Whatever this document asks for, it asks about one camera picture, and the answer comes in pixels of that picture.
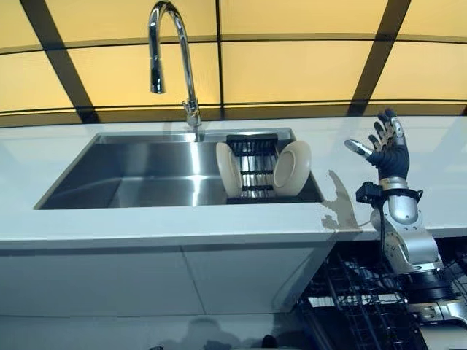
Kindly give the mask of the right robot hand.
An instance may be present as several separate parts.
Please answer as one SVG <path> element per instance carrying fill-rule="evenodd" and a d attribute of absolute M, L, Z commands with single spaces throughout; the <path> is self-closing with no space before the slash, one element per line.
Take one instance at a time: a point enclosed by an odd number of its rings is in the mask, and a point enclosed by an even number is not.
<path fill-rule="evenodd" d="M 360 155 L 378 171 L 379 180 L 397 177 L 406 180 L 409 172 L 409 151 L 403 126 L 392 109 L 377 115 L 375 134 L 369 134 L 372 148 L 354 139 L 347 139 L 347 149 Z"/>

